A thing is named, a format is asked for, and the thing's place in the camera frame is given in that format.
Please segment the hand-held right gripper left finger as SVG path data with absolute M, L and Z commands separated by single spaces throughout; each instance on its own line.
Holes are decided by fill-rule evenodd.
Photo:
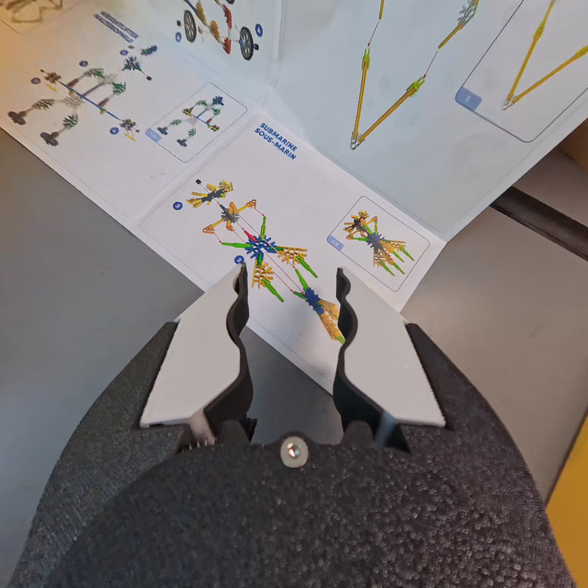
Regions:
M 252 439 L 254 388 L 240 339 L 248 319 L 247 269 L 236 265 L 175 321 L 141 428 L 187 424 L 197 442 L 215 442 L 235 420 Z

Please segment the toy instruction sheet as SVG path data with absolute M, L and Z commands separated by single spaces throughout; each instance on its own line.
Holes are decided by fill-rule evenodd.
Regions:
M 1 127 L 334 379 L 339 266 L 401 310 L 587 117 L 587 1 L 1 1 Z

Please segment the grey desk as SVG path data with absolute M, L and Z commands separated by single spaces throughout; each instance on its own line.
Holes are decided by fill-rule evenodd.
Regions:
M 78 422 L 200 294 L 1 132 L 1 587 Z M 547 497 L 587 411 L 587 262 L 487 208 L 403 314 L 483 393 Z

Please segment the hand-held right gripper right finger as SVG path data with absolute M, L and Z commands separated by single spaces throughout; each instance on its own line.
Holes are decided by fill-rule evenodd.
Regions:
M 379 445 L 401 445 L 400 424 L 443 429 L 446 418 L 401 314 L 348 268 L 336 273 L 334 405 L 343 431 L 362 422 Z

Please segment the yellow plastic bin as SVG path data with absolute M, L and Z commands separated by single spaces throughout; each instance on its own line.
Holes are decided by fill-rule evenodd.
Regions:
M 587 420 L 548 501 L 556 542 L 578 587 L 587 587 Z

